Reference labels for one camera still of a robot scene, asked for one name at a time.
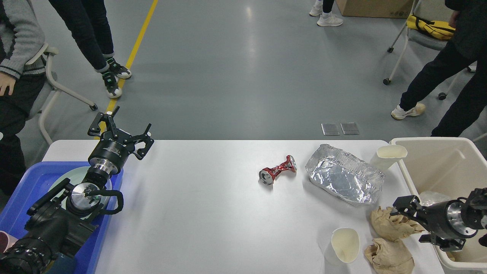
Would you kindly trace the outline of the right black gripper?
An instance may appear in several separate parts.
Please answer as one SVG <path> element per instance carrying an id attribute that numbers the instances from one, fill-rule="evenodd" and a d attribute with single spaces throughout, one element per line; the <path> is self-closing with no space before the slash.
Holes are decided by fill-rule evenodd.
<path id="1" fill-rule="evenodd" d="M 468 217 L 468 206 L 460 200 L 445 201 L 425 207 L 419 215 L 426 219 L 420 224 L 416 213 L 423 206 L 416 195 L 398 197 L 393 203 L 390 224 L 395 229 L 426 229 L 429 234 L 419 238 L 421 243 L 431 243 L 444 252 L 461 251 L 467 239 L 477 235 L 475 217 Z"/>

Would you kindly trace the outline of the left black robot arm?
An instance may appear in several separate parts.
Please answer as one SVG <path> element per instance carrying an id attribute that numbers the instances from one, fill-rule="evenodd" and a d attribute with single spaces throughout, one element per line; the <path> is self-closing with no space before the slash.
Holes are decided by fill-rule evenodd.
<path id="1" fill-rule="evenodd" d="M 148 124 L 143 133 L 132 135 L 114 122 L 118 107 L 98 113 L 88 135 L 99 142 L 88 157 L 89 168 L 83 179 L 72 183 L 64 178 L 27 211 L 27 234 L 1 256 L 2 274 L 42 274 L 59 253 L 74 257 L 95 231 L 92 221 L 100 215 L 115 215 L 123 210 L 119 190 L 108 189 L 108 181 L 119 174 L 127 158 L 142 160 L 154 140 Z"/>

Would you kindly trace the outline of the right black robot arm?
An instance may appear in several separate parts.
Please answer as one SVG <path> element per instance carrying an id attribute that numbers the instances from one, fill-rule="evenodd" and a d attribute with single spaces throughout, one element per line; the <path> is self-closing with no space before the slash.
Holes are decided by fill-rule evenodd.
<path id="1" fill-rule="evenodd" d="M 442 251 L 461 251 L 468 238 L 486 229 L 486 189 L 476 188 L 467 198 L 444 201 L 430 206 L 420 204 L 416 195 L 398 197 L 390 215 L 403 215 L 418 222 L 429 234 L 419 238 Z"/>

